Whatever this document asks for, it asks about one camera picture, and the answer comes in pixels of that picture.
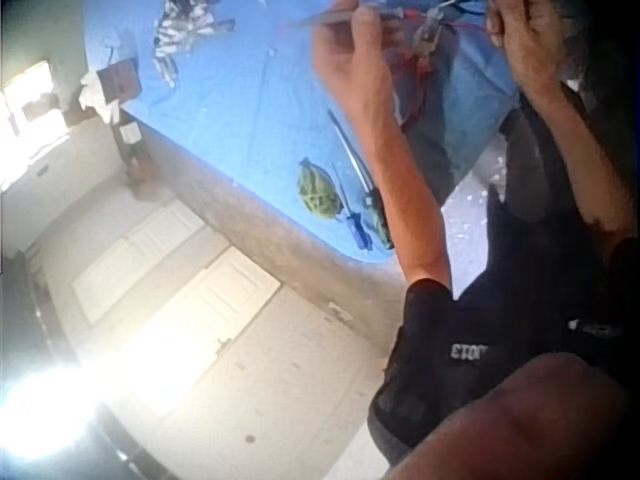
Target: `black sleeve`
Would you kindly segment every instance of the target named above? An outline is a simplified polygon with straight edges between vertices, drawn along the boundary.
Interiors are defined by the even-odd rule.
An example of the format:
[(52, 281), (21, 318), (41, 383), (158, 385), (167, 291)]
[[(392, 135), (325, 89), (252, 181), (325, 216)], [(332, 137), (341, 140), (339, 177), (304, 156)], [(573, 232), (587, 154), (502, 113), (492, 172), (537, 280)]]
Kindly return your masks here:
[(598, 322), (580, 324), (571, 338), (570, 351), (632, 391), (638, 362), (637, 240), (618, 245), (606, 274), (606, 301)]
[(638, 241), (623, 241), (611, 257), (609, 266), (611, 314), (620, 319), (622, 338), (608, 373), (627, 389), (637, 386), (638, 345)]
[(438, 331), (453, 307), (451, 292), (433, 280), (421, 280), (407, 291), (404, 323), (398, 330), (382, 387), (370, 408), (369, 430), (392, 464), (398, 463), (439, 423), (427, 390), (433, 389), (431, 358)]

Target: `tan skin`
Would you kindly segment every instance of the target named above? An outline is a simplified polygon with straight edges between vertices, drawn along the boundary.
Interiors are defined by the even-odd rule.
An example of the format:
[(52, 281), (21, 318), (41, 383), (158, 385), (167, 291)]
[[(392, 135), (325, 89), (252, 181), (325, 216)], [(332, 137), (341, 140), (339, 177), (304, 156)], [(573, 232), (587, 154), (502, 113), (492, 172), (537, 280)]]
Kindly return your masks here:
[[(354, 0), (336, 5), (356, 7)], [(615, 245), (636, 235), (636, 220), (611, 163), (562, 94), (562, 24), (551, 0), (493, 0), (487, 21), (490, 38), (504, 48), (514, 79), (558, 143), (580, 213), (606, 262)], [(393, 115), (383, 47), (397, 33), (363, 7), (351, 33), (345, 43), (336, 30), (317, 28), (315, 68), (371, 166), (408, 283), (433, 279), (450, 288), (442, 216)], [(610, 437), (626, 401), (615, 382), (577, 357), (538, 357), (443, 422), (390, 478), (575, 478)]]

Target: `blue screwdriver handle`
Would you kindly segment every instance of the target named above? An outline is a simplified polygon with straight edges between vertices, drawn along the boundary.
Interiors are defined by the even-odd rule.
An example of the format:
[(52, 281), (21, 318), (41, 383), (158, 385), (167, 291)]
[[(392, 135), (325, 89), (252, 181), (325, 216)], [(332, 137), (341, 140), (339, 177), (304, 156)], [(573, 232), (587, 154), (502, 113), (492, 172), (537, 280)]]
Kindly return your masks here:
[(373, 249), (373, 241), (367, 232), (362, 227), (362, 221), (360, 220), (360, 214), (352, 212), (347, 217), (347, 225), (353, 235), (353, 239), (356, 241), (356, 245), (360, 250), (366, 250), (370, 252)]

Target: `hand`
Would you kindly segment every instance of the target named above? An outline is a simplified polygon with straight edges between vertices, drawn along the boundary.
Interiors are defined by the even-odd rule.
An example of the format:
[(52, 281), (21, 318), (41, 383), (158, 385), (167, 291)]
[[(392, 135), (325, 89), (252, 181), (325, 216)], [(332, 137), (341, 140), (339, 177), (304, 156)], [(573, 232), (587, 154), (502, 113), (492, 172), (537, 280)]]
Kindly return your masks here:
[[(358, 7), (357, 0), (338, 0), (336, 10)], [(391, 71), (383, 48), (402, 41), (400, 22), (384, 26), (378, 14), (359, 7), (351, 25), (321, 25), (314, 31), (315, 69), (354, 126), (393, 117)]]
[(563, 98), (562, 21), (552, 0), (489, 0), (487, 32), (504, 47), (515, 81), (534, 106)]

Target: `blue table cover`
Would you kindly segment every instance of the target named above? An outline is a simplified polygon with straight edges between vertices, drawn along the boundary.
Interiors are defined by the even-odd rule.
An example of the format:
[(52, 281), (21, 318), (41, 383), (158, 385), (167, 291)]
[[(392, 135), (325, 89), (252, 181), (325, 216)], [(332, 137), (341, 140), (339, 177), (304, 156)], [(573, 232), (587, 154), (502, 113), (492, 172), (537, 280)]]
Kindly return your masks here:
[[(163, 1), (86, 0), (87, 61), (90, 69), (99, 70), (108, 65), (112, 50), (112, 62), (138, 58), (142, 93), (127, 102), (125, 110), (342, 254), (363, 262), (383, 262), (394, 252), (384, 250), (372, 230), (374, 250), (360, 251), (343, 218), (316, 218), (298, 196), (303, 158), (323, 166), (332, 176), (331, 162), (335, 162), (350, 204), (371, 228), (362, 205), (363, 189), (326, 115), (327, 108), (332, 108), (351, 134), (342, 112), (313, 72), (311, 32), (282, 28), (288, 21), (325, 10), (329, 3), (266, 0), (265, 7), (258, 0), (222, 0), (212, 6), (214, 16), (235, 19), (235, 32), (205, 37), (190, 54), (175, 55), (179, 83), (172, 90), (151, 60), (154, 22), (162, 15)], [(482, 2), (467, 5), (480, 12), (484, 9)], [(478, 16), (457, 17), (483, 23)], [(426, 111), (408, 136), (425, 176), (437, 187), (439, 169), (457, 183), (471, 168), (512, 108), (516, 89), (503, 55), (482, 32), (447, 28), (434, 63)], [(400, 107), (410, 103), (411, 94), (398, 92)], [(448, 190), (444, 190), (438, 195), (446, 196)]]

